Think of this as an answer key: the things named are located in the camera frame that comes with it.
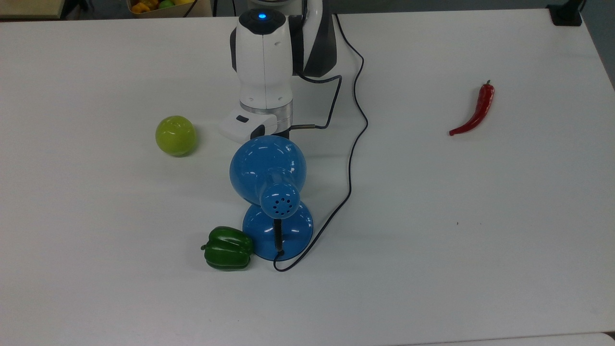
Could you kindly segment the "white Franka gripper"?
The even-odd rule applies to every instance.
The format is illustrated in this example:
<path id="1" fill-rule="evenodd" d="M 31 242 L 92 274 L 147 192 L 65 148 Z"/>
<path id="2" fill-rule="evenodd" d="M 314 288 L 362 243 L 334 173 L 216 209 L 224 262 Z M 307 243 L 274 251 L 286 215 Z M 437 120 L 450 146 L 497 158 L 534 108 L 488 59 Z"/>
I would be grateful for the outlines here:
<path id="1" fill-rule="evenodd" d="M 243 107 L 234 108 L 219 124 L 220 133 L 238 144 L 274 134 L 277 127 L 277 117 L 271 112 Z"/>

